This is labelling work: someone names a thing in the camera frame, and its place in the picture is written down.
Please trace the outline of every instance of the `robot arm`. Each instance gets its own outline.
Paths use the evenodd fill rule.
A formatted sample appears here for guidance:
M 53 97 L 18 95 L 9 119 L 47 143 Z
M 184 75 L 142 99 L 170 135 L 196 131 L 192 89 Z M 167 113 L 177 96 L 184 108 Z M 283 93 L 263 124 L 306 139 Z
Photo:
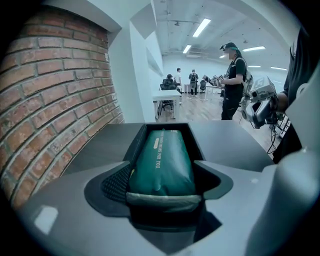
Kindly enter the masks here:
M 278 96 L 269 77 L 256 80 L 249 94 L 250 98 L 244 97 L 241 103 L 243 118 L 250 121 L 255 129 L 265 124 L 275 125 L 279 117 L 272 106 L 278 104 Z

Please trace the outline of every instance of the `backpack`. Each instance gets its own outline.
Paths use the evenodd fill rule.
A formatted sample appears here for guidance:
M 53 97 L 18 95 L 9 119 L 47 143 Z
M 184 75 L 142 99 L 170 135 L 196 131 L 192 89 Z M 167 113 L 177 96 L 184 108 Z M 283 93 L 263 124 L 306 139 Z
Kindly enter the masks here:
M 195 82 L 196 81 L 196 73 L 191 75 L 190 82 Z
M 238 60 L 243 60 L 245 63 L 245 75 L 244 75 L 244 81 L 242 81 L 242 85 L 243 85 L 242 94 L 243 96 L 250 97 L 250 90 L 252 85 L 254 84 L 254 77 L 251 75 L 251 72 L 248 70 L 247 62 L 243 58 L 237 58 L 234 64 L 236 64 Z

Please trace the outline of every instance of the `black pants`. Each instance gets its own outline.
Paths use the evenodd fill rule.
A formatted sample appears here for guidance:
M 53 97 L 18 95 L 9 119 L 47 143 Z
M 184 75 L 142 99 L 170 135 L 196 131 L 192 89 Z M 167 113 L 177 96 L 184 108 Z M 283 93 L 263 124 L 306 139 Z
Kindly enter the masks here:
M 196 83 L 194 90 L 191 89 L 191 95 L 197 95 L 197 92 L 198 92 L 198 84 Z
M 241 98 L 242 92 L 227 94 L 226 91 L 224 91 L 221 120 L 232 120 L 232 117 L 239 107 Z

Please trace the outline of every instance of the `brick wall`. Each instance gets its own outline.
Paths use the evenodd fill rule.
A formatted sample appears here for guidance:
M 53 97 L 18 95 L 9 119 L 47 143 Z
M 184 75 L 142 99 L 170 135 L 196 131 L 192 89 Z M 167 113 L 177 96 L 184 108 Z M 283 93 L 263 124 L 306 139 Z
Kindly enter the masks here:
M 107 31 L 49 7 L 28 20 L 0 67 L 0 181 L 13 206 L 61 176 L 106 124 L 123 122 Z

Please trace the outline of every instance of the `black mesh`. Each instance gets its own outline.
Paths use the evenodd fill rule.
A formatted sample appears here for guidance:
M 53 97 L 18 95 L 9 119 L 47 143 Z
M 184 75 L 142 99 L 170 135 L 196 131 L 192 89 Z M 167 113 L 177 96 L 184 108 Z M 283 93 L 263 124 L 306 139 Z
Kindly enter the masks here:
M 101 184 L 101 189 L 104 196 L 113 201 L 125 204 L 130 173 L 131 169 L 128 165 L 127 167 L 107 177 Z

